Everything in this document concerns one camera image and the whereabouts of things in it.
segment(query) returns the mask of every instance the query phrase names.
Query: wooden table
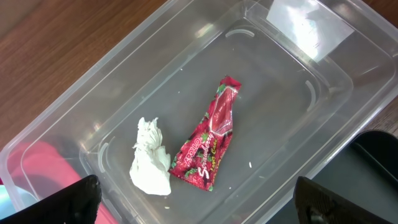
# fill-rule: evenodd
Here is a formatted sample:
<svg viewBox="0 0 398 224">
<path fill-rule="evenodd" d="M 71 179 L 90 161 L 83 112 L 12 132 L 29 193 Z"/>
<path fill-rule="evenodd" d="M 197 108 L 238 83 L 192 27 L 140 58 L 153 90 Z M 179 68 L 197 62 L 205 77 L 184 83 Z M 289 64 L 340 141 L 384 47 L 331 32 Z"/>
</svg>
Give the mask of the wooden table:
<svg viewBox="0 0 398 224">
<path fill-rule="evenodd" d="M 0 149 L 165 0 L 35 1 L 0 39 Z M 398 26 L 398 1 L 365 2 Z M 398 98 L 369 128 L 397 120 Z"/>
</svg>

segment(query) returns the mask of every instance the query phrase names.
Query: label on container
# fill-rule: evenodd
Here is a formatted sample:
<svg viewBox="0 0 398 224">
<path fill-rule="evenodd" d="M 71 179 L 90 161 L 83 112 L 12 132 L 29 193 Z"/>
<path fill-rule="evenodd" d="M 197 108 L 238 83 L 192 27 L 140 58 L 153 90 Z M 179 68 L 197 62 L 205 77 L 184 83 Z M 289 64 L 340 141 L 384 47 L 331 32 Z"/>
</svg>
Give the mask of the label on container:
<svg viewBox="0 0 398 224">
<path fill-rule="evenodd" d="M 354 31 L 316 0 L 274 0 L 267 20 L 315 62 Z"/>
</svg>

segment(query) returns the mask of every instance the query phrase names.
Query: plastic storage box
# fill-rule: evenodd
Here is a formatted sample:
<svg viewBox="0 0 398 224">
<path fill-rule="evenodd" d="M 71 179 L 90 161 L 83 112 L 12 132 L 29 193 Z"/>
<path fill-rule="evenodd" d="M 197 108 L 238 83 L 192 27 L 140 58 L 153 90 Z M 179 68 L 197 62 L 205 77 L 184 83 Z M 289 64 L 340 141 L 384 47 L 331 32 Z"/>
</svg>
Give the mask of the plastic storage box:
<svg viewBox="0 0 398 224">
<path fill-rule="evenodd" d="M 101 179 L 110 221 L 263 223 L 397 94 L 398 32 L 359 0 L 169 0 L 0 153 L 16 210 Z M 219 81 L 242 83 L 212 192 L 131 182 L 139 118 L 159 117 L 172 157 Z"/>
</svg>

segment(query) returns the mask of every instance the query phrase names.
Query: red candy wrapper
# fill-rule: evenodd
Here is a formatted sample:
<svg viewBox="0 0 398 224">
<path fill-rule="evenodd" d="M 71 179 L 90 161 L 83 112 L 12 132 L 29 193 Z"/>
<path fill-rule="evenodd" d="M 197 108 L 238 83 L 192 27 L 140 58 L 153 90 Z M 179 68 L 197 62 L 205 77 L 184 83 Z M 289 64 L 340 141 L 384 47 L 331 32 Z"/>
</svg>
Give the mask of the red candy wrapper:
<svg viewBox="0 0 398 224">
<path fill-rule="evenodd" d="M 241 84 L 226 76 L 215 99 L 188 141 L 175 156 L 169 172 L 202 190 L 213 190 L 218 166 L 232 139 L 232 104 Z"/>
</svg>

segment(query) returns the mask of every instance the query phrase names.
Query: container wall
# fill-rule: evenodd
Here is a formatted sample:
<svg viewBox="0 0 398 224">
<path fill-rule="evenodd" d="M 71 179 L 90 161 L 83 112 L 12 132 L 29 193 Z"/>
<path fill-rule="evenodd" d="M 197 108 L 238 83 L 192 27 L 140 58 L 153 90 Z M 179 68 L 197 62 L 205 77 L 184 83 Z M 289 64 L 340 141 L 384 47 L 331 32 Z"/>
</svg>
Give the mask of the container wall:
<svg viewBox="0 0 398 224">
<path fill-rule="evenodd" d="M 119 222 L 264 222 L 291 197 L 298 175 L 315 175 L 396 96 L 397 38 L 357 0 L 168 1 L 3 149 L 0 176 L 17 210 L 28 202 L 16 187 L 41 200 L 96 174 Z M 181 210 L 165 210 L 122 172 L 134 157 L 135 120 L 169 119 L 165 137 L 173 140 L 164 142 L 176 153 L 195 125 L 190 116 L 200 116 L 226 74 L 250 83 L 236 102 L 238 127 L 218 177 L 226 190 L 191 194 L 183 185 L 168 199 Z M 204 97 L 170 100 L 177 88 Z M 189 121 L 173 126 L 180 118 Z M 113 136 L 122 140 L 103 159 Z M 259 162 L 252 168 L 245 159 Z M 184 208 L 185 198 L 205 209 Z"/>
</svg>

